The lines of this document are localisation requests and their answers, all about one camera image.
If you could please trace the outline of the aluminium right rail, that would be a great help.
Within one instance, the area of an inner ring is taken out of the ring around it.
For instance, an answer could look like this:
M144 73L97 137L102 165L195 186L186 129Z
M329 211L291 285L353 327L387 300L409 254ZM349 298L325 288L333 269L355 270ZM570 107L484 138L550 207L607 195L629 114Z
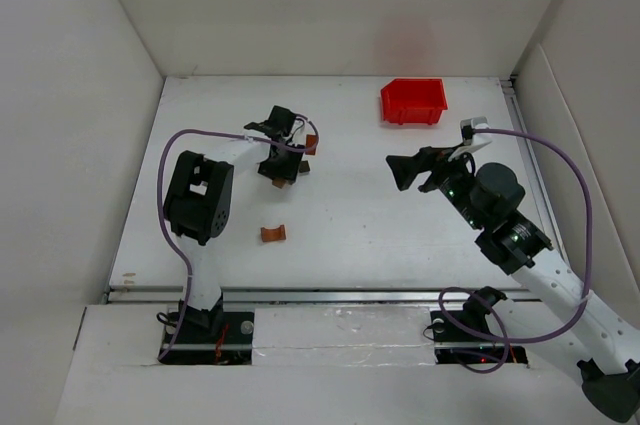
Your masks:
M527 132L512 80L501 78L499 82L510 115L512 128L516 131ZM517 143L531 189L527 195L532 197L536 205L538 226L551 239L554 249L559 252L564 260L567 260L568 256L564 242L536 156L536 149L540 147L540 144L522 138L517 138Z

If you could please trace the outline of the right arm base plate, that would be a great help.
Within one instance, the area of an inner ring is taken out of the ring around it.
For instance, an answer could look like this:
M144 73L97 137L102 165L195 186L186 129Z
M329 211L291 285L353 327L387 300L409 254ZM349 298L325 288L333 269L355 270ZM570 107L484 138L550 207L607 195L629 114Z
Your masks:
M423 337L434 344L438 365L495 365L502 358L504 346L482 342L455 327L440 310L430 312L431 324L423 329Z

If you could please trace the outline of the red plastic bin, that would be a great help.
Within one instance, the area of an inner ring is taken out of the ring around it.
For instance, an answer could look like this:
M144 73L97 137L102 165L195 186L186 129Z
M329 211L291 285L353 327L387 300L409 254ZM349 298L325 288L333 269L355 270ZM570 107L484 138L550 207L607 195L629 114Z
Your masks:
M381 91L382 120L395 125L436 125L448 109L439 78L396 78Z

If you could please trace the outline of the aluminium front rail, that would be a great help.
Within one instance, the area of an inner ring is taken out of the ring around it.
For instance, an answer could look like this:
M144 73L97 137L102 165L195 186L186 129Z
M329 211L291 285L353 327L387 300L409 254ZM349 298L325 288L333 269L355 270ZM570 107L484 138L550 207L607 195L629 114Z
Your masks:
M329 289L329 288L223 288L226 303L427 303L435 302L438 289ZM182 293L175 287L112 288L106 303L170 303Z

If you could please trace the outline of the light long wood block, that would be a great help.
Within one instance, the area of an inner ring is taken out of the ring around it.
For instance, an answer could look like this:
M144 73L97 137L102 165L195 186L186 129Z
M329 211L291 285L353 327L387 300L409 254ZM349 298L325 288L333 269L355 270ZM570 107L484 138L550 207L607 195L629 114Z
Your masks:
M278 178L272 180L272 185L278 189L283 189L287 184L288 182L284 179Z

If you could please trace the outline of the aluminium rail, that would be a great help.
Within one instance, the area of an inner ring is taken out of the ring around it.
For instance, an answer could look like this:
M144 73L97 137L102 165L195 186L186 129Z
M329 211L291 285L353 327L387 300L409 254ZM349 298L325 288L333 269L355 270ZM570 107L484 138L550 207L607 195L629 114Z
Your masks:
M329 289L329 288L223 288L226 303L427 303L435 302L438 289ZM175 287L112 288L106 303L170 303L182 293Z
M512 80L501 78L499 82L510 115L512 128L516 131L527 132ZM527 195L532 197L536 205L538 226L551 239L554 249L559 252L564 260L567 260L568 256L564 242L536 156L536 149L540 147L540 144L522 138L517 138L517 143L531 189Z

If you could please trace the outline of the reddish short wood block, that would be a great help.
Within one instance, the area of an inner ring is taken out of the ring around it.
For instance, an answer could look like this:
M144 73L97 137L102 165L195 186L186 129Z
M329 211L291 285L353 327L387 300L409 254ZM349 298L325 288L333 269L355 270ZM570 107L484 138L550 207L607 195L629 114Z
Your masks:
M311 156L315 155L317 145L318 145L318 136L307 134L306 141L305 141L305 154L311 155Z

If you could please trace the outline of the reddish arch wood block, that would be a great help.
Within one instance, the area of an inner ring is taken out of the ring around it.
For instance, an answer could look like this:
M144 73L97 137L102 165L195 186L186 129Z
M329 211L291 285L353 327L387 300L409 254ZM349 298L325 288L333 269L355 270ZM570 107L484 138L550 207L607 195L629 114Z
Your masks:
M274 228L261 227L260 238L263 243L285 241L287 239L286 227L284 224Z

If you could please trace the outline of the dark brown wood block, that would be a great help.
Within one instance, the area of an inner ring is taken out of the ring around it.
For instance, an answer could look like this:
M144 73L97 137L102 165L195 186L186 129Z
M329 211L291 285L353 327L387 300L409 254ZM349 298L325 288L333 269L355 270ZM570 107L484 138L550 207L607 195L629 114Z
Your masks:
M299 165L298 172L302 175L308 174L310 172L310 165L308 161L302 161Z

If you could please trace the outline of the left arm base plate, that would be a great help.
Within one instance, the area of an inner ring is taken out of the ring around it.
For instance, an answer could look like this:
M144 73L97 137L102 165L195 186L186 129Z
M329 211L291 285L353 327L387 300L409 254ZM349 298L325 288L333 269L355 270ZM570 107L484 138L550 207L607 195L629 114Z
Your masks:
M164 326L159 362L163 365L251 365L254 313L224 312L223 323L213 335L185 321L175 344L168 345L175 333L179 313L159 312L156 319Z

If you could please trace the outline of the white foam front panel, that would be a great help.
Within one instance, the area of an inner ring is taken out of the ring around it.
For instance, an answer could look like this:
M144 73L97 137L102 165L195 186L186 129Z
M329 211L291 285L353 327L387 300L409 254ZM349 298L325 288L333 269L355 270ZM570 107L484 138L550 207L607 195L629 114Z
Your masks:
M426 328L429 310L416 306L293 306L255 311L256 366L415 367L435 364Z

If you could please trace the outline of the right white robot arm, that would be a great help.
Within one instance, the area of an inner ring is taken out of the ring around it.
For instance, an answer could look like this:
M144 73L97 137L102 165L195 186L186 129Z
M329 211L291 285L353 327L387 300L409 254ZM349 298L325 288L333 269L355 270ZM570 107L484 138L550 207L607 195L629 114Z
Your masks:
M386 162L399 190L427 174L420 191L439 191L479 235L481 253L537 297L553 315L534 313L491 287L470 293L447 322L485 342L516 345L573 379L607 418L625 423L639 410L639 330L573 273L551 240L518 207L525 196L515 173L490 162L477 167L473 145L424 147Z

